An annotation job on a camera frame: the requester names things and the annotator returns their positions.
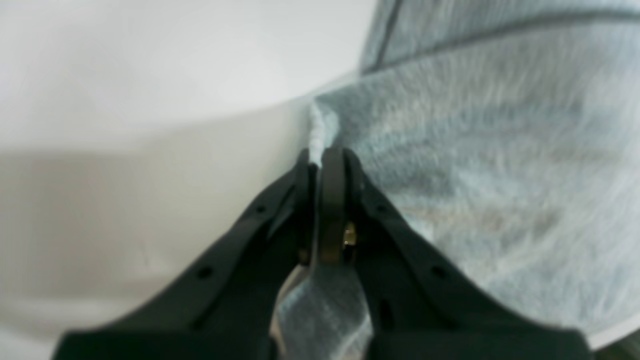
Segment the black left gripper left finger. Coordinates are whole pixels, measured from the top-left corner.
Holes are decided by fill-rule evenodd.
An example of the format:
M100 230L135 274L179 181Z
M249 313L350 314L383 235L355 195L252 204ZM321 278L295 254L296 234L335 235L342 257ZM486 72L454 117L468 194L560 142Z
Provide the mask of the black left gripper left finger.
M286 278L311 262L317 171L302 150L168 287L121 319L65 333L53 359L276 359L272 313Z

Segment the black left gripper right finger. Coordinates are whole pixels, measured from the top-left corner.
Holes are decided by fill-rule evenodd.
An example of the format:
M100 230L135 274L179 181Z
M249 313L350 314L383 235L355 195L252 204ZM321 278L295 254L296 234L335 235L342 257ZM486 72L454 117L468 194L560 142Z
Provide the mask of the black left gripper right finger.
M354 269L373 336L366 360L591 360L581 333L506 309L418 235L349 149L321 157L317 260Z

